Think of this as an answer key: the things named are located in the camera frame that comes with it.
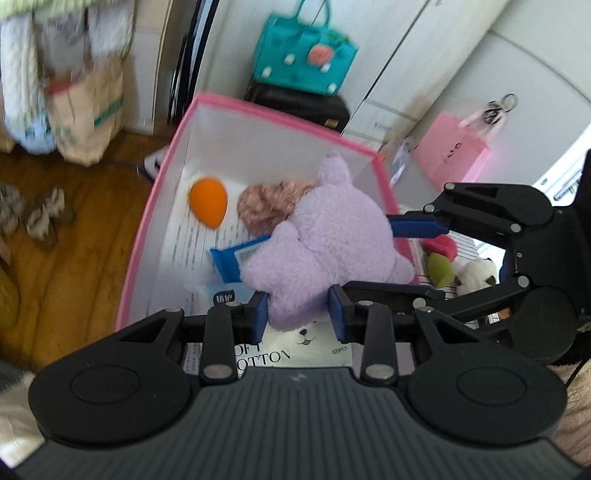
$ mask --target pink scrunchie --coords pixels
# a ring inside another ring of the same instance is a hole
[[[270,235],[287,220],[296,203],[316,187],[303,181],[282,181],[279,185],[253,185],[240,194],[238,218],[253,235]]]

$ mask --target purple plush toy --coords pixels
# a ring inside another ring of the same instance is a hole
[[[269,322],[293,330],[326,310],[327,292],[348,281],[409,283],[411,263],[394,249],[382,210],[353,187],[338,153],[320,166],[318,187],[296,204],[242,266],[242,281],[270,293]]]

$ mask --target green fabric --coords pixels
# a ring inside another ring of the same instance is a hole
[[[451,262],[440,254],[430,254],[427,258],[429,280],[435,288],[447,287],[456,278]]]
[[[98,3],[114,4],[117,0],[0,0],[0,20],[11,15],[37,11],[40,15],[55,16],[90,7]]]

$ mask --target shoe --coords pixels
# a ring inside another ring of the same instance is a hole
[[[76,214],[66,203],[66,196],[62,189],[51,189],[45,195],[37,197],[37,203],[45,206],[50,219],[55,223],[70,225],[76,220]]]
[[[18,217],[7,203],[0,201],[0,232],[5,236],[10,236],[17,227]]]
[[[25,228],[38,247],[49,250],[56,246],[56,229],[45,205],[30,207],[26,215]]]
[[[21,218],[27,206],[27,199],[14,185],[0,184],[0,203],[8,205],[17,218]]]

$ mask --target wooden floor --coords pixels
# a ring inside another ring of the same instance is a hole
[[[57,227],[58,243],[52,251],[37,248],[23,227],[8,239],[21,307],[18,323],[0,330],[4,360],[38,371],[113,332],[129,255],[150,192],[134,165],[166,143],[121,134],[104,162],[89,168],[66,163],[57,154],[36,157],[19,148],[0,154],[0,183],[18,186],[29,199],[60,186],[77,214],[73,225]]]

